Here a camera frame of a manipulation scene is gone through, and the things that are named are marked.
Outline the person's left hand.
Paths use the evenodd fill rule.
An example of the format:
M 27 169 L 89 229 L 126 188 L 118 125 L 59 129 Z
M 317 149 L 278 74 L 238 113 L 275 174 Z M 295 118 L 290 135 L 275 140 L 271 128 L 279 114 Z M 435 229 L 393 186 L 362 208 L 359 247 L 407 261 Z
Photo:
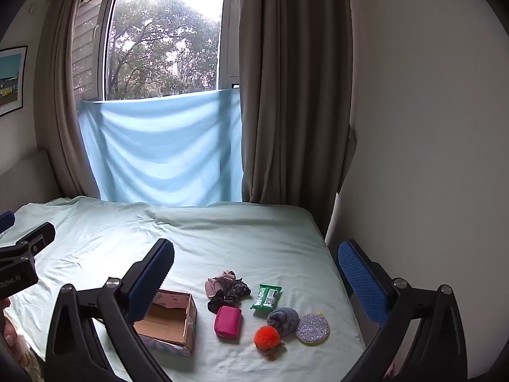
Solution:
M 19 360 L 20 358 L 20 352 L 18 347 L 18 335 L 17 331 L 14 328 L 12 322 L 10 319 L 7 318 L 5 313 L 3 312 L 5 309 L 7 309 L 10 306 L 10 300 L 8 298 L 5 298 L 1 301 L 1 317 L 4 320 L 4 326 L 3 326 L 3 338 L 5 339 L 5 342 L 9 346 L 11 354 L 16 358 L 16 360 Z

